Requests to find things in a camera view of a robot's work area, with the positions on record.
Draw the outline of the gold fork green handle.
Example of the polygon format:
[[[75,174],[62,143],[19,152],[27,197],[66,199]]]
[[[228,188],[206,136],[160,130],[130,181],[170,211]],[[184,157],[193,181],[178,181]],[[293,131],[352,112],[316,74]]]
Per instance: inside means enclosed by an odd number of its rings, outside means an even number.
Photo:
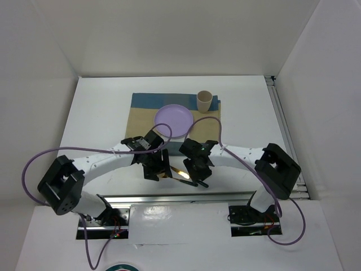
[[[183,183],[183,184],[186,184],[186,185],[190,185],[190,186],[193,186],[193,187],[198,187],[198,184],[192,182],[192,181],[187,181],[187,180],[183,180],[183,179],[180,179],[180,178],[175,178],[175,177],[170,177],[169,175],[165,174],[165,173],[162,173],[162,174],[158,174],[157,175],[158,178],[170,178],[170,179],[173,179],[173,180],[176,180],[180,183]]]

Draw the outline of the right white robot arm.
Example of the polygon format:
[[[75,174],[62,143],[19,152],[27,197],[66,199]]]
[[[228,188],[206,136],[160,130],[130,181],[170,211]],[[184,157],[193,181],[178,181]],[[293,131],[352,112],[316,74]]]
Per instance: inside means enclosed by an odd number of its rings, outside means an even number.
[[[287,200],[301,174],[301,167],[277,144],[264,148],[225,146],[208,140],[201,144],[187,138],[179,148],[190,179],[202,183],[212,175],[213,167],[248,170],[261,182],[246,208],[252,221],[265,216],[273,205],[278,217],[283,215],[279,200]]]

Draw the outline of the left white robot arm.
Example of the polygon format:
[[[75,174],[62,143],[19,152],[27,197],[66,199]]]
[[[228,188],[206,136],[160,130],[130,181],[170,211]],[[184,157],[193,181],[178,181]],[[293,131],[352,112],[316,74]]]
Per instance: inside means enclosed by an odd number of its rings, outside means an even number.
[[[111,207],[99,194],[90,194],[83,187],[90,181],[119,168],[140,164],[147,180],[171,177],[168,150],[164,140],[150,130],[144,137],[126,138],[106,153],[85,158],[57,157],[37,186],[57,215],[75,212],[92,218],[98,225],[114,225],[122,219],[119,210]]]

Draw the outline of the gold knife green handle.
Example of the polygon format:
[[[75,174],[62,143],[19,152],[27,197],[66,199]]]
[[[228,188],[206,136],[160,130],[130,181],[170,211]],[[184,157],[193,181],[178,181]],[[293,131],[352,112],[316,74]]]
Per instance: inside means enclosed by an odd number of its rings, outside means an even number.
[[[187,180],[187,181],[191,181],[188,173],[186,173],[186,172],[184,172],[184,171],[182,171],[182,170],[180,170],[180,169],[177,169],[177,168],[175,168],[175,167],[173,167],[173,166],[171,166],[170,168],[171,168],[171,170],[172,170],[173,172],[175,172],[177,175],[181,176],[181,177],[182,177],[181,179]],[[198,184],[198,185],[201,185],[201,186],[203,186],[203,187],[205,187],[205,188],[208,188],[208,187],[209,187],[209,185],[206,184],[205,182],[197,182],[197,181],[196,181],[196,182],[194,182],[194,183],[196,183],[196,184]]]

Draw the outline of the beige paper cup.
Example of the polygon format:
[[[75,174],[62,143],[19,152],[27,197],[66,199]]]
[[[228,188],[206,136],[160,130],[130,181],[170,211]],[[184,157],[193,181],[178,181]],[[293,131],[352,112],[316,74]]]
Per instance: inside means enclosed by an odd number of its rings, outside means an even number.
[[[198,92],[196,99],[197,99],[197,101],[196,101],[197,102],[197,110],[200,113],[206,113],[210,108],[210,105],[213,100],[213,96],[209,91],[202,90],[202,91]]]

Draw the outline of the purple plate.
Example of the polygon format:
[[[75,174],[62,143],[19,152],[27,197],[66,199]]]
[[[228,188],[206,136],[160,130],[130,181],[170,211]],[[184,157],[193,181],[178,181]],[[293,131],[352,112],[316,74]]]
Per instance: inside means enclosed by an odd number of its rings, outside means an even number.
[[[191,111],[178,104],[161,107],[154,116],[154,125],[157,131],[171,138],[183,137],[193,124]]]

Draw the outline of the blue tan checked placemat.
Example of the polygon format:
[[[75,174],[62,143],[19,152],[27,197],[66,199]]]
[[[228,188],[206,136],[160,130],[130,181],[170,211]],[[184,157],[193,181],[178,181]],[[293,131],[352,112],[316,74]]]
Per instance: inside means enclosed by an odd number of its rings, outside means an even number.
[[[197,95],[171,93],[134,93],[131,99],[125,137],[144,136],[153,126],[157,111],[163,106],[178,104],[190,110],[196,121],[205,116],[221,118],[221,101],[213,96],[207,113],[197,110]],[[207,140],[218,140],[219,125],[217,121],[206,119],[193,126],[189,138],[205,143]]]

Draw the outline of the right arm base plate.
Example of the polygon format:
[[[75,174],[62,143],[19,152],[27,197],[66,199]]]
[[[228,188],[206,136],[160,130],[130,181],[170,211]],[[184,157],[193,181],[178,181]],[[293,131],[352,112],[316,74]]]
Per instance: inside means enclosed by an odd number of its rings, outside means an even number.
[[[274,205],[265,213],[260,213],[250,206],[229,206],[227,220],[231,227],[232,237],[256,237],[267,235],[282,235],[280,220],[276,215]]]

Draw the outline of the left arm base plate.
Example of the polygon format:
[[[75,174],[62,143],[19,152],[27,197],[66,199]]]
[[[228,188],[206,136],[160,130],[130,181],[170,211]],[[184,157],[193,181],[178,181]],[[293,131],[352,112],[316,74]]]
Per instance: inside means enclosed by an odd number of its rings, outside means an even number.
[[[116,204],[113,208],[118,209],[119,216],[110,218],[104,225],[90,216],[85,217],[88,240],[106,240],[112,235],[114,239],[129,238],[130,205]]]

